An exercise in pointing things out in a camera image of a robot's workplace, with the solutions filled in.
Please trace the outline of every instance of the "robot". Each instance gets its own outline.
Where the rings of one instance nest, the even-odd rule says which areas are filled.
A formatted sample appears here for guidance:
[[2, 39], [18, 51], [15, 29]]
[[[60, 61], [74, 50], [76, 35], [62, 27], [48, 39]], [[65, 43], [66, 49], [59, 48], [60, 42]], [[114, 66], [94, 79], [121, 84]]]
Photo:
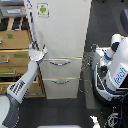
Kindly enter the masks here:
[[14, 84], [7, 88], [7, 96], [0, 96], [0, 128], [13, 128], [19, 119], [19, 105], [33, 83], [38, 69], [38, 64], [44, 58], [47, 49], [44, 46], [42, 51], [32, 48], [29, 45], [28, 71]]
[[[122, 10], [120, 21], [128, 34], [128, 11]], [[110, 47], [98, 47], [92, 62], [93, 92], [104, 105], [117, 105], [128, 90], [128, 37], [114, 34]]]

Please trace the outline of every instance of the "white panel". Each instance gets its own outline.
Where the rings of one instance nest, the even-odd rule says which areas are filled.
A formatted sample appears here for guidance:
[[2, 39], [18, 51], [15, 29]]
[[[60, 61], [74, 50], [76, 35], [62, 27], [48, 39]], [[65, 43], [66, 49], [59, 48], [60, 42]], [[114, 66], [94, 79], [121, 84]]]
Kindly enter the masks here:
[[42, 71], [42, 78], [78, 78], [80, 77], [81, 66], [82, 59], [49, 60], [43, 61], [42, 64], [40, 64], [40, 69]]
[[57, 84], [52, 81], [61, 83], [64, 80], [43, 80], [47, 99], [77, 98], [79, 79], [70, 79], [65, 84]]
[[[46, 58], [82, 56], [90, 15], [91, 0], [30, 0], [39, 48], [49, 51]], [[47, 3], [49, 17], [38, 15], [37, 4]]]

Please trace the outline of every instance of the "green sticker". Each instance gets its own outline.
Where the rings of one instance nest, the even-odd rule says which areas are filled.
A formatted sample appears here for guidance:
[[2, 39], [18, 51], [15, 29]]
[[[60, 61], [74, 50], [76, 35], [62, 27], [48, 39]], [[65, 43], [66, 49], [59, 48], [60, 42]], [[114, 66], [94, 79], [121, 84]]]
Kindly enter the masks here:
[[0, 55], [1, 56], [1, 58], [5, 58], [5, 55]]
[[14, 58], [28, 58], [27, 54], [21, 53], [21, 54], [13, 54]]
[[46, 8], [44, 7], [44, 5], [41, 6], [40, 11], [41, 11], [42, 13], [45, 13]]
[[11, 33], [7, 34], [9, 39], [13, 39], [13, 35]]
[[59, 82], [58, 84], [65, 84], [64, 82]]

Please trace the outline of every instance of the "refrigerator door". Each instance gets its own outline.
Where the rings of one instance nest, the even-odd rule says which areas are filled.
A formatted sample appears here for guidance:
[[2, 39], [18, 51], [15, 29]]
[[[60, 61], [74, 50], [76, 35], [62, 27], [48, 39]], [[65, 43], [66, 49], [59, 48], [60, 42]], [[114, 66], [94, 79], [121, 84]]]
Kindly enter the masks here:
[[49, 51], [46, 58], [82, 56], [91, 0], [30, 0], [31, 9], [24, 2], [28, 15], [32, 11], [39, 48], [45, 44]]

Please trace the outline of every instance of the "robot body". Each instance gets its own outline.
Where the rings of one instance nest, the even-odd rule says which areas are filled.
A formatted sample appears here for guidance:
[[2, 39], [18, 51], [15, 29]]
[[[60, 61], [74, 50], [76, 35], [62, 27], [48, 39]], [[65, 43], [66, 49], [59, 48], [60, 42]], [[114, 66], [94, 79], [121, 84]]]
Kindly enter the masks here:
[[9, 108], [10, 108], [10, 101], [6, 96], [1, 96], [0, 98], [0, 103], [2, 103], [2, 106], [0, 106], [0, 114], [1, 114], [1, 118], [0, 118], [0, 128], [7, 128], [3, 125], [3, 121], [6, 118], [6, 115], [9, 112]]
[[97, 48], [92, 69], [94, 93], [107, 104], [117, 104], [128, 89], [128, 38], [115, 34], [111, 47]]

